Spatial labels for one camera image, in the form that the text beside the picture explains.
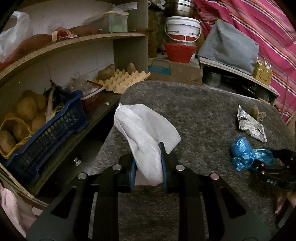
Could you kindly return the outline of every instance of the curved wooden shelf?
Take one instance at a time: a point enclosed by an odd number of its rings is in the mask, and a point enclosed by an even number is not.
[[[145,34],[140,33],[109,33],[109,34],[94,34],[89,36],[77,37],[73,39],[67,39],[64,41],[54,42],[42,49],[36,50],[29,53],[20,60],[9,65],[0,72],[0,87],[5,85],[14,75],[21,72],[26,67],[38,62],[40,59],[46,58],[48,56],[54,55],[57,52],[68,50],[71,48],[79,47],[82,45],[98,42],[100,40],[113,40],[113,39],[125,39],[132,37],[144,37]]]

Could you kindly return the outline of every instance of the bucket handle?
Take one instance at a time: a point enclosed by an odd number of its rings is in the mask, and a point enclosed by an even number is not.
[[[170,39],[172,39],[172,40],[174,40],[174,41],[177,41],[177,42],[182,42],[182,43],[194,43],[195,41],[197,41],[197,40],[200,38],[200,35],[201,35],[201,33],[202,33],[202,27],[201,27],[201,28],[200,28],[200,33],[198,34],[197,39],[194,40],[194,41],[186,41],[186,40],[173,39],[170,35],[168,35],[168,33],[167,33],[167,31],[166,31],[166,26],[167,26],[167,23],[165,23],[165,33],[166,33],[166,35],[167,35]]]

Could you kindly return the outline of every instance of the pink towel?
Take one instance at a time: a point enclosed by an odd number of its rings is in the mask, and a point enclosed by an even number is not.
[[[16,229],[26,237],[26,232],[36,220],[31,205],[0,184],[1,206]]]

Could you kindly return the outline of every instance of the small cardboard box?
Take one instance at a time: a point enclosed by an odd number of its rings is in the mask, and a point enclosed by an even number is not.
[[[253,77],[260,81],[261,83],[269,86],[271,83],[271,77],[272,77],[272,70],[267,69],[265,67],[265,64],[261,62],[261,64],[256,63],[254,72],[253,72]]]
[[[187,85],[202,84],[202,69],[198,59],[187,64],[169,61],[167,57],[149,59],[149,80],[162,80]]]

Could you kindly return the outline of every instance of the red plastic container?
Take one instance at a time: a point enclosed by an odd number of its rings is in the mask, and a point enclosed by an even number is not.
[[[164,43],[168,59],[174,62],[189,63],[196,46],[187,46],[183,44]]]
[[[82,103],[83,110],[85,112],[90,112],[90,111],[98,108],[100,105],[102,105],[104,103],[104,97],[102,96],[101,91],[104,90],[105,88],[102,85],[100,85],[96,82],[93,82],[93,81],[87,80],[87,83],[89,85],[92,85],[92,86],[98,88],[97,91],[80,99],[81,103]]]

